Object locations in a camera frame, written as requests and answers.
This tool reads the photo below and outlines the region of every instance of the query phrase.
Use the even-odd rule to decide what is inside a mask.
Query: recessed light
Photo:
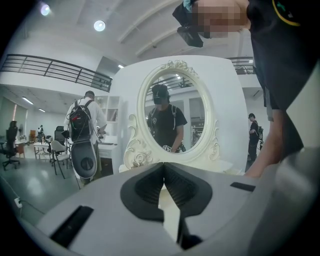
[[[42,14],[43,16],[47,16],[47,15],[50,13],[50,7],[49,7],[49,5],[44,4],[44,5],[41,7],[40,12],[41,12],[41,14]]]
[[[24,99],[26,102],[28,102],[28,103],[30,103],[31,105],[33,105],[33,103],[32,103],[30,100],[28,100],[26,97],[22,97],[22,99]]]
[[[102,21],[102,20],[97,20],[94,25],[93,25],[94,29],[98,32],[101,32],[103,30],[105,30],[106,28],[106,24]]]

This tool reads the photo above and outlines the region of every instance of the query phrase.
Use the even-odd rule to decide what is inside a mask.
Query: wall outlet
[[[19,197],[17,197],[16,199],[14,199],[14,202],[15,202],[15,204],[16,204],[16,207],[22,208],[22,204],[21,204],[19,201],[20,201],[20,198],[19,198]]]

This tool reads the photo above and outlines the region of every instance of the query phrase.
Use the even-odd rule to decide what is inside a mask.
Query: mirror frame
[[[165,74],[182,74],[190,79],[198,90],[204,107],[205,121],[199,141],[189,150],[182,153],[171,153],[158,145],[150,133],[146,122],[145,104],[147,92],[153,82]],[[219,143],[216,137],[217,120],[215,118],[212,98],[205,83],[199,78],[192,67],[183,60],[169,61],[152,70],[140,87],[136,115],[129,116],[131,136],[124,153],[124,164],[129,170],[135,167],[159,162],[173,162],[183,165],[212,170],[213,162],[219,157]]]

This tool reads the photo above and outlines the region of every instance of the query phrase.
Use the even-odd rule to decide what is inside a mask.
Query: white shirt
[[[78,102],[78,106],[81,105],[85,105],[88,101],[90,101],[91,99],[89,97],[86,98],[82,98],[79,99]],[[69,118],[69,114],[71,113],[71,110],[75,107],[75,104],[73,103],[70,107],[69,110],[65,116],[65,120],[64,120],[64,129],[67,130],[68,129],[68,125],[70,123],[70,121],[67,119]],[[97,132],[97,126],[99,127],[104,127],[107,124],[107,119],[102,111],[102,109],[99,107],[98,103],[96,103],[95,101],[91,102],[88,106],[88,110],[90,111],[90,115],[91,115],[91,123],[92,123],[92,128],[95,130],[92,131],[91,133],[91,143],[94,145],[96,144],[97,140],[99,139],[96,135]]]

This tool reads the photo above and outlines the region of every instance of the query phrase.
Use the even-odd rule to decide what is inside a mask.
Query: gray floor
[[[21,200],[28,201],[42,212],[46,213],[58,203],[79,191],[76,177],[70,165],[69,169],[66,168],[66,165],[61,165],[65,176],[65,179],[63,179],[58,166],[56,175],[55,169],[51,166],[49,160],[15,159],[20,160],[20,165],[17,165],[17,169],[14,169],[10,164],[6,168],[7,171],[4,171],[0,166],[1,176],[10,184]],[[0,161],[5,160],[3,155],[0,155]],[[17,196],[2,178],[0,178],[0,185],[6,193],[15,214],[19,215],[20,210],[14,202]],[[22,218],[32,225],[36,225],[43,215],[25,202],[22,205]]]

